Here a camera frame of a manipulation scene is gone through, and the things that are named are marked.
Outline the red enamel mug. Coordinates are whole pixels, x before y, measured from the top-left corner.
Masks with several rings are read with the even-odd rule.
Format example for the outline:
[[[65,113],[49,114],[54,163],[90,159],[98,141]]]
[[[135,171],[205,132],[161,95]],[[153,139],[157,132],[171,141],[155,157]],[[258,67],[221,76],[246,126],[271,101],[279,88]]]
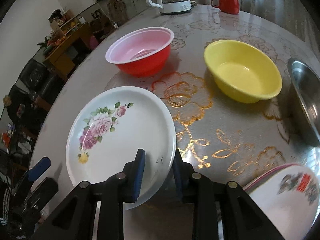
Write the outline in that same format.
[[[239,0],[218,0],[218,5],[213,4],[214,0],[210,0],[210,5],[220,9],[221,12],[237,15],[240,12]]]

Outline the yellow plastic bowl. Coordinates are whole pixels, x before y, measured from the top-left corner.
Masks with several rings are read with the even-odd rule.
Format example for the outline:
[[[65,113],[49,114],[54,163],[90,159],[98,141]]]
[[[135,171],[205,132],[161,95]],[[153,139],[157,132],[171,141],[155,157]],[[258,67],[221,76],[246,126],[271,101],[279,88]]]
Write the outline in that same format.
[[[270,100],[282,89],[281,74],[274,62],[244,42],[212,42],[204,49],[204,61],[216,85],[235,101]]]

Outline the wooden shelf with items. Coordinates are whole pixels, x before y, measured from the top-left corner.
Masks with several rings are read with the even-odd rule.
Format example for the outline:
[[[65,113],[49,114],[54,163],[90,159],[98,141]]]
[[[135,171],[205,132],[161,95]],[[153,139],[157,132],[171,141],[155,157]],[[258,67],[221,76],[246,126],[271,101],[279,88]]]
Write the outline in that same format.
[[[55,10],[48,20],[53,30],[57,30],[65,36],[70,35],[79,25],[78,19],[71,10],[67,10],[64,14],[61,9]]]

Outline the red plastic bowl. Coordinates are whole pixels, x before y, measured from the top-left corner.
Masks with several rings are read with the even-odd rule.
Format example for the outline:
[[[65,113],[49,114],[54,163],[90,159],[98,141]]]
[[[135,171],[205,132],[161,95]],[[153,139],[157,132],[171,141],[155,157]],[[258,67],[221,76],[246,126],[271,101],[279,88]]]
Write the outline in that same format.
[[[173,39],[174,33],[168,28],[138,29],[116,40],[108,48],[105,59],[128,75],[152,76],[163,69]]]

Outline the wooden sideboard cabinet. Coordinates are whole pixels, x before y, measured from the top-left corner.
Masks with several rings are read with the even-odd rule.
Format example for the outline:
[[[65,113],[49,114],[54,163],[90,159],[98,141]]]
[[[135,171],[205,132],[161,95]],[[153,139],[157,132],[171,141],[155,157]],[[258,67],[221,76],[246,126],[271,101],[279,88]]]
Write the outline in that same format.
[[[67,50],[70,49],[71,46],[79,43],[84,46],[79,54],[86,57],[86,55],[94,49],[94,47],[90,45],[91,38],[93,38],[95,42],[97,41],[93,36],[90,25],[85,23],[58,45],[53,52],[44,59],[43,64],[53,72],[56,72],[63,80],[67,81],[68,75],[76,67],[76,64],[67,54]]]

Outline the white plate red characters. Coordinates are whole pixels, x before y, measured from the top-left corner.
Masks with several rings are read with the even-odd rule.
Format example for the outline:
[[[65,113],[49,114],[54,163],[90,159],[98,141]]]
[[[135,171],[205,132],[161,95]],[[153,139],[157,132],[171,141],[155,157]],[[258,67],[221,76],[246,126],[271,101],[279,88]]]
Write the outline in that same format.
[[[308,167],[287,167],[246,191],[285,239],[303,239],[319,204],[319,180]]]

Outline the stainless steel bowl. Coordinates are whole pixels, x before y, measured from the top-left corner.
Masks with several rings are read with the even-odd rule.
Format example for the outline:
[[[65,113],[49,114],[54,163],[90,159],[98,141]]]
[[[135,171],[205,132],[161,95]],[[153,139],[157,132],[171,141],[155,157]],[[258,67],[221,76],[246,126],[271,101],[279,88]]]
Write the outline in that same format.
[[[289,110],[293,123],[306,144],[319,146],[319,76],[306,63],[288,60],[291,79]]]

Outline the white plate pink roses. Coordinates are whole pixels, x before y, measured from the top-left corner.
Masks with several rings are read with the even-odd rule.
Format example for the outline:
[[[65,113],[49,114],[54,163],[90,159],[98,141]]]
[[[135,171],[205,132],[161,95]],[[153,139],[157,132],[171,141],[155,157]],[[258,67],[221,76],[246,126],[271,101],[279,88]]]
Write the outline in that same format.
[[[129,210],[149,200],[163,185],[174,160],[176,132],[164,102],[152,92],[133,86],[107,90],[78,114],[68,135],[66,166],[74,186],[99,183],[146,152],[140,195]]]

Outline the wooden carved chair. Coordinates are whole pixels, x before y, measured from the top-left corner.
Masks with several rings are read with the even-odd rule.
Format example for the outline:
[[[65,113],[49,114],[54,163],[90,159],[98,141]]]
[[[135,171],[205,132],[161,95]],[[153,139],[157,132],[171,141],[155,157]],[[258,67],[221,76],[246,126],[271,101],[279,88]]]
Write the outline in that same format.
[[[118,26],[125,24],[129,18],[126,12],[126,4],[122,0],[109,0],[107,3],[108,14]]]

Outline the large pink-rimmed floral plate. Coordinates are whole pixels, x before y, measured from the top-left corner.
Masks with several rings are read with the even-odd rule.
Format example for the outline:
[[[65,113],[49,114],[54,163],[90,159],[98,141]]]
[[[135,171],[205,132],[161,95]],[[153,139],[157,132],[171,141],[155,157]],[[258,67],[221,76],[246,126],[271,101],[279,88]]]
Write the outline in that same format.
[[[250,188],[252,188],[254,185],[256,185],[257,183],[259,183],[259,181],[265,179],[265,178],[268,178],[270,176],[272,176],[273,174],[287,168],[287,167],[290,167],[290,166],[299,166],[298,163],[288,163],[288,164],[283,164],[283,165],[279,165],[279,166],[276,166],[274,168],[272,168],[271,170],[265,172],[264,174],[260,175],[259,177],[255,178],[253,181],[251,181],[250,183],[248,183],[246,186],[243,187],[243,189],[245,191],[249,190]]]

